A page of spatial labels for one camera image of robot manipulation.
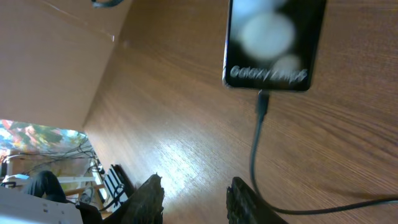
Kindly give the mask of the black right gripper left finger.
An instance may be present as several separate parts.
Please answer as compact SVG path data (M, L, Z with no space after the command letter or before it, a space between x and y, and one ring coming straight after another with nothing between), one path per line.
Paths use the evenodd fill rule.
M161 177L151 175L104 224L163 224L164 188Z

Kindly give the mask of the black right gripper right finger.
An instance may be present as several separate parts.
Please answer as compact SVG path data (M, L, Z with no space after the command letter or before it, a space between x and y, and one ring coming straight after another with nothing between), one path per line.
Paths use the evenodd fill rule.
M233 177L227 188L226 208L229 224L287 224L240 177Z

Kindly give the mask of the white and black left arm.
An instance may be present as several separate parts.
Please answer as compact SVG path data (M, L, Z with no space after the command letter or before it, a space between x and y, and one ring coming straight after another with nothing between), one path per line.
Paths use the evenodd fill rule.
M1 224L100 224L99 210L90 205L95 189L83 190L77 203L66 198L58 178L45 170L29 179L22 190L1 187Z

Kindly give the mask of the black Galaxy flip phone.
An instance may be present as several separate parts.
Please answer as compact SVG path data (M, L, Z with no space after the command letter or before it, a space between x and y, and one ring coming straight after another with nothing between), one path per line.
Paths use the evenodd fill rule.
M326 4L326 0L231 0L224 84L253 90L309 90Z

